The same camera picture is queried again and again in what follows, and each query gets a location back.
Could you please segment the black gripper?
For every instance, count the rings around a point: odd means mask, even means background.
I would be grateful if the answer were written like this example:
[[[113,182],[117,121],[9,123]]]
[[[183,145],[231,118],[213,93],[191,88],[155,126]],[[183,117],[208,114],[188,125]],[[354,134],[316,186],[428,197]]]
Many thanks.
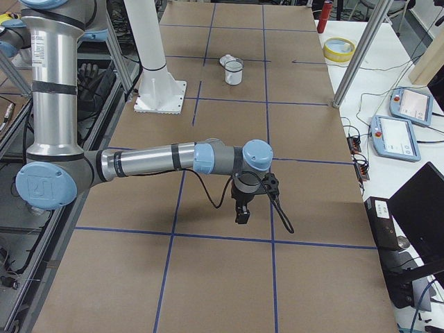
[[[254,199],[254,193],[245,193],[240,191],[237,187],[232,186],[231,198],[235,200],[236,218],[237,224],[247,224],[250,218],[250,211],[247,208],[250,201]]]

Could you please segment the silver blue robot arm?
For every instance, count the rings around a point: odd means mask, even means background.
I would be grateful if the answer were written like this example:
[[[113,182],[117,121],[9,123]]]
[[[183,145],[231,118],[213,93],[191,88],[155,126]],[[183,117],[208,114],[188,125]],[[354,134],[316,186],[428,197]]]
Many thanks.
[[[42,210],[70,204],[80,193],[115,178],[174,171],[227,175],[239,224],[248,221],[256,195],[275,199],[272,148],[260,139],[242,147],[219,139],[145,150],[85,151],[77,139],[78,41],[86,33],[108,36],[104,1],[23,1],[31,33],[34,142],[15,185],[21,198]]]

